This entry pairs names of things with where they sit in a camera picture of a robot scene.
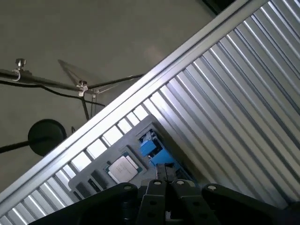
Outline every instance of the metal rod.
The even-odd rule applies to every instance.
[[[144,74],[125,77],[125,78],[121,78],[121,79],[118,79],[118,80],[108,81],[108,82],[104,82],[104,83],[98,83],[98,84],[94,84],[94,85],[88,85],[88,88],[89,89],[100,88],[100,87],[103,87],[103,86],[107,86],[109,84],[114,84],[114,83],[119,83],[119,82],[123,82],[123,81],[129,81],[129,80],[141,78],[142,76],[144,76]]]
[[[81,102],[82,102],[85,118],[86,118],[87,121],[89,121],[90,120],[89,111],[88,111],[88,108],[87,108],[86,103],[84,101],[84,97],[81,98]]]
[[[22,83],[33,83],[33,84],[43,85],[43,86],[47,86],[47,87],[60,88],[60,89],[64,89],[64,90],[74,90],[74,91],[80,90],[76,86],[44,79],[41,77],[36,77],[33,75],[29,75],[29,74],[26,74],[26,72],[24,72],[24,71],[20,71],[20,73],[21,73],[21,78],[20,78],[19,82],[22,82]],[[18,78],[18,74],[14,73],[12,71],[9,71],[9,70],[0,69],[0,77],[15,80]]]
[[[19,149],[19,148],[22,148],[22,147],[25,147],[25,146],[28,146],[28,145],[31,145],[31,144],[40,143],[40,142],[46,141],[47,139],[48,139],[48,137],[42,137],[42,138],[37,138],[37,139],[34,139],[34,140],[30,140],[30,141],[19,142],[19,143],[16,143],[16,144],[3,146],[3,147],[0,148],[0,154],[3,153],[3,152]]]

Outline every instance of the wire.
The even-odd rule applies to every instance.
[[[47,88],[47,87],[45,87],[43,85],[13,83],[13,82],[8,82],[8,81],[0,81],[0,83],[1,84],[5,84],[5,85],[9,85],[9,86],[14,86],[14,87],[22,87],[22,88],[42,88],[42,89],[44,89],[44,90],[46,90],[48,92],[51,92],[52,94],[55,94],[55,95],[59,95],[59,96],[66,97],[66,98],[79,99],[79,100],[84,101],[86,103],[91,103],[91,104],[95,104],[95,105],[105,106],[104,104],[101,104],[101,103],[91,102],[91,101],[88,101],[88,100],[83,100],[81,97],[59,93],[59,92],[54,91],[54,90],[52,90],[50,88]]]
[[[97,114],[97,106],[94,107],[94,116]]]
[[[90,105],[90,117],[93,117],[93,104]]]

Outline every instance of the screw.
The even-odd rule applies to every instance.
[[[215,186],[208,186],[207,189],[211,191],[215,191],[217,188]]]
[[[183,184],[184,184],[184,182],[183,182],[183,181],[181,181],[181,180],[179,180],[179,181],[177,181],[177,182],[176,182],[176,184],[183,185]]]

